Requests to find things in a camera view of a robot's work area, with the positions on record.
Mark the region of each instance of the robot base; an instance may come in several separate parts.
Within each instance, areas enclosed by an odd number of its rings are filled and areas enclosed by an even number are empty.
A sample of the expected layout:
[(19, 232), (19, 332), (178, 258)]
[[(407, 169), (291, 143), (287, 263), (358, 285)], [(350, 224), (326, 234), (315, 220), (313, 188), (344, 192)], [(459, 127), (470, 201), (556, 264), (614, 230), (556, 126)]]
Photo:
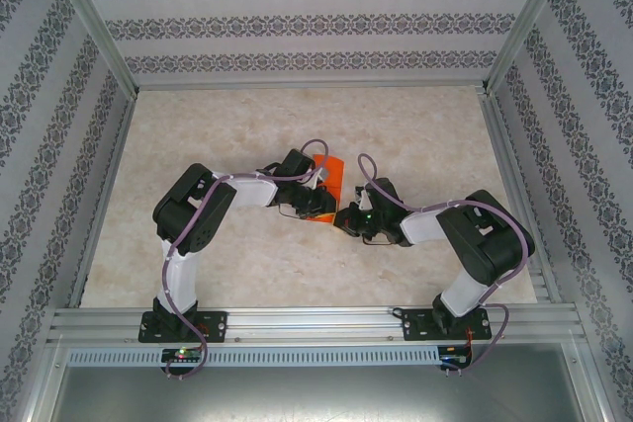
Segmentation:
[[(184, 313), (184, 316), (198, 328), (207, 343), (223, 343), (226, 336), (225, 311), (198, 311), (197, 304)], [(154, 299), (153, 311), (146, 311), (140, 321), (138, 331), (140, 343), (197, 343), (200, 339), (185, 326), (176, 315), (162, 307)]]
[(394, 308), (393, 316), (403, 322), (405, 341), (463, 340), (469, 330), (473, 340), (490, 340), (493, 337), (484, 308), (476, 308), (455, 319), (448, 333), (435, 323), (432, 308)]

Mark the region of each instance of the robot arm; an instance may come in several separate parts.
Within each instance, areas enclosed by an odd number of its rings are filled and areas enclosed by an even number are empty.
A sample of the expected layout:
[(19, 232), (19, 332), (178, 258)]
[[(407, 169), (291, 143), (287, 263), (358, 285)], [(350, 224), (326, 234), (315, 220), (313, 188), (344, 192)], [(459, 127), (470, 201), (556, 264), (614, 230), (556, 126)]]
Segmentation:
[[(376, 184), (398, 198), (387, 178)], [(514, 270), (522, 257), (521, 245), (512, 228), (503, 219), (472, 206), (451, 207), (443, 211), (406, 211), (379, 194), (371, 185), (356, 189), (357, 200), (341, 210), (334, 221), (352, 236), (371, 240), (384, 233), (400, 246), (412, 246), (431, 239), (447, 238), (459, 257), (463, 269), (453, 283), (433, 301), (433, 320), (443, 333), (451, 331), (459, 319), (480, 304), (480, 299), (497, 279)], [(503, 206), (485, 190), (467, 200), (492, 206), (510, 216)], [(515, 219), (534, 252), (534, 241)]]
[[(273, 163), (256, 174), (269, 177), (294, 177), (315, 167), (308, 155), (293, 149), (284, 161)], [(212, 172), (196, 163), (178, 179), (158, 203), (153, 212), (157, 234), (162, 239), (163, 258), (197, 210), (213, 183), (226, 174)], [(273, 207), (282, 204), (295, 209), (298, 218), (308, 218), (336, 211), (336, 199), (323, 187), (317, 187), (319, 177), (306, 183), (278, 182), (255, 177), (224, 179), (211, 195), (205, 209), (185, 239), (178, 245), (167, 270), (167, 284), (176, 308), (188, 319), (193, 319), (197, 308), (195, 281), (200, 252), (214, 238), (220, 223), (230, 208)], [(154, 312), (176, 333), (188, 331), (176, 318), (167, 302), (164, 290), (154, 299)]]

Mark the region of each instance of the aluminum frame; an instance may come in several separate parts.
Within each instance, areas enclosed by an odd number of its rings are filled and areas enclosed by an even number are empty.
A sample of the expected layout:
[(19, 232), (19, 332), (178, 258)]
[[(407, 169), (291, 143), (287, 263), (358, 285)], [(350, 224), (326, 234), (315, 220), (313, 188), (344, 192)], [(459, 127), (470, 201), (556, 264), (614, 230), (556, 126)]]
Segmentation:
[(303, 89), (303, 88), (418, 88), (423, 86), (473, 86), (481, 79), (392, 79), (392, 80), (302, 80), (302, 81), (228, 81), (218, 83), (146, 84), (139, 91), (190, 91), (214, 89)]
[[(529, 267), (537, 298), (540, 297), (540, 300), (549, 300), (554, 303), (561, 302), (563, 300), (558, 291), (552, 266), (547, 258), (536, 219), (529, 205), (530, 202), (521, 179), (518, 163), (516, 162), (516, 157), (511, 153), (512, 147), (507, 130), (502, 125), (497, 100), (489, 96), (483, 87), (477, 89), (477, 96), (482, 107), (488, 134), (491, 138), (493, 152), (495, 153), (503, 187), (507, 194), (507, 200), (510, 204), (510, 210), (534, 238), (535, 251), (530, 257)], [(536, 282), (535, 277), (541, 278), (542, 281), (539, 279)], [(544, 286), (547, 291), (544, 295), (538, 293), (541, 286)]]
[[(573, 303), (510, 305), (510, 322), (500, 344), (561, 344), (577, 399), (586, 421), (610, 421), (604, 390), (588, 350), (585, 331)], [(54, 313), (34, 384), (19, 420), (46, 421), (53, 414), (68, 355), (74, 348), (167, 347), (174, 344), (142, 344), (137, 340), (145, 309), (59, 309)], [(403, 345), (459, 345), (454, 341), (404, 341), (402, 323), (392, 308), (303, 307), (232, 308), (228, 312), (226, 341), (213, 347), (402, 347)], [(493, 332), (503, 312), (489, 308)], [(488, 342), (476, 341), (475, 345)]]
[(527, 34), (546, 3), (547, 0), (526, 0), (523, 4), (521, 12), (510, 29), (505, 42), (503, 42), (495, 63), (491, 67), (486, 80), (488, 92), (495, 91), (503, 81), (505, 73), (512, 65), (516, 54), (523, 45), (523, 41), (527, 38)]
[(128, 133), (130, 132), (130, 126), (132, 125), (132, 117), (135, 113), (136, 98), (131, 101), (132, 103), (128, 106), (128, 110), (126, 111), (122, 133), (119, 135), (117, 143), (115, 144), (112, 166), (108, 170), (108, 177), (104, 183), (103, 193), (99, 203), (97, 204), (95, 225), (90, 231), (88, 242), (86, 243), (86, 252), (84, 252), (83, 259), (79, 264), (76, 277), (77, 284), (70, 294), (68, 306), (71, 308), (76, 308), (81, 303), (81, 297), (83, 296), (86, 280), (88, 279), (88, 274), (90, 272), (90, 268), (92, 267), (92, 260), (95, 257), (95, 252), (97, 251), (99, 235), (101, 234), (101, 228), (103, 227), (104, 220), (106, 219), (106, 210), (108, 209), (108, 203), (110, 202), (110, 197), (112, 196), (112, 192), (115, 188), (115, 180), (117, 178), (117, 173), (119, 172), (119, 165), (121, 164), (126, 141), (128, 140)]
[(70, 0), (75, 11), (86, 25), (88, 33), (99, 47), (99, 51), (103, 54), (106, 62), (119, 84), (126, 92), (129, 98), (136, 99), (138, 86), (136, 81), (126, 64), (123, 55), (117, 48), (106, 23), (101, 18), (97, 7), (92, 0)]

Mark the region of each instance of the orange object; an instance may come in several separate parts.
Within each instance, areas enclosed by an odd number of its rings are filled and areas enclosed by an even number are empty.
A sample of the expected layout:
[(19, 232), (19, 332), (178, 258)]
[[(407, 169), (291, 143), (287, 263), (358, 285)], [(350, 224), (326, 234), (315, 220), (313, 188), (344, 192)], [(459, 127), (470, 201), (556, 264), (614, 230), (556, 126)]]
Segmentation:
[[(317, 154), (313, 155), (313, 160), (315, 161), (315, 166), (318, 167), (323, 161), (323, 155)], [(336, 210), (338, 211), (338, 205), (340, 204), (340, 193), (343, 188), (343, 171), (345, 169), (345, 162), (343, 162), (340, 158), (336, 157), (327, 157), (327, 161), (325, 162), (325, 170), (327, 170), (327, 178), (321, 183), (320, 187), (325, 187), (332, 196), (336, 199)], [(309, 221), (320, 221), (320, 222), (334, 222), (335, 212), (330, 212), (328, 214), (322, 214), (317, 217), (309, 217)]]

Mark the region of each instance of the ventilation slot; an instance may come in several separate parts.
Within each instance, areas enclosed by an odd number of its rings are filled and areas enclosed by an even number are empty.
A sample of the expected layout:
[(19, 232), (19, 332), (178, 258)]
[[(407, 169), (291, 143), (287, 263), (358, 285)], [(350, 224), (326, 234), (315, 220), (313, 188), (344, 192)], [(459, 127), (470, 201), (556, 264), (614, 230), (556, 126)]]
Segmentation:
[[(161, 365), (161, 348), (76, 349), (69, 367), (142, 368)], [(436, 346), (344, 348), (214, 348), (205, 366), (215, 368), (437, 365)], [(194, 363), (174, 363), (193, 367)]]

